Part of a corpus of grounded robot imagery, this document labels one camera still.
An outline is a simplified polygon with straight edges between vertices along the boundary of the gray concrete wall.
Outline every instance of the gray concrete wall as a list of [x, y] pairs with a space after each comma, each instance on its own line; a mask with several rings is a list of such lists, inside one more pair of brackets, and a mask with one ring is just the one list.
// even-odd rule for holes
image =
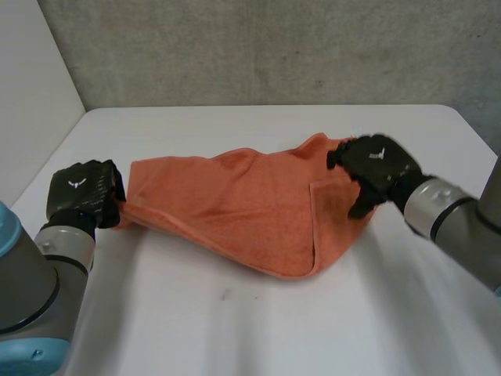
[[499, 0], [39, 3], [88, 110], [442, 103], [501, 151]]

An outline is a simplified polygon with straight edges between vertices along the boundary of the light blue robot base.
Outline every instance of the light blue robot base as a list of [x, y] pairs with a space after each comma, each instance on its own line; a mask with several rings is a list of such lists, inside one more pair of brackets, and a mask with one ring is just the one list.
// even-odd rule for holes
[[0, 375], [49, 376], [63, 365], [70, 343], [58, 338], [20, 338], [0, 342]]

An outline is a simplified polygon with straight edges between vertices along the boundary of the white tabletop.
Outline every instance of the white tabletop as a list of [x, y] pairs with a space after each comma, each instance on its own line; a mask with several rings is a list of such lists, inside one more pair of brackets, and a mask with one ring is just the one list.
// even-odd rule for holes
[[[52, 173], [113, 159], [296, 147], [384, 132], [427, 173], [481, 193], [496, 156], [443, 106], [171, 107], [86, 114], [13, 209], [34, 236]], [[392, 204], [317, 277], [282, 281], [187, 240], [98, 234], [67, 375], [496, 375], [501, 305]]]

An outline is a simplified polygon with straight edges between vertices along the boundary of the silver metal cylinder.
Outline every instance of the silver metal cylinder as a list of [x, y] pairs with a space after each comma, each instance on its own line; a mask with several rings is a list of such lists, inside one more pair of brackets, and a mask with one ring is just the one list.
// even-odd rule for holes
[[41, 314], [57, 295], [57, 274], [22, 230], [13, 248], [0, 257], [0, 332]]
[[61, 256], [81, 264], [90, 272], [96, 243], [92, 237], [75, 227], [52, 226], [43, 229], [34, 242], [45, 256]]
[[501, 158], [498, 158], [478, 202], [478, 211], [501, 228]]
[[405, 220], [418, 233], [431, 238], [431, 229], [441, 213], [458, 200], [469, 197], [458, 186], [441, 179], [430, 179], [410, 195], [404, 208]]

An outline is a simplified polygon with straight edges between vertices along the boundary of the towel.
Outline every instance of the towel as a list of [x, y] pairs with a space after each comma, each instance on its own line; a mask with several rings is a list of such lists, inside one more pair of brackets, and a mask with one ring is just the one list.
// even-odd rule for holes
[[176, 233], [267, 274], [298, 279], [336, 262], [369, 221], [348, 218], [359, 185], [327, 151], [323, 133], [296, 149], [238, 149], [213, 158], [132, 163], [121, 228], [135, 222]]

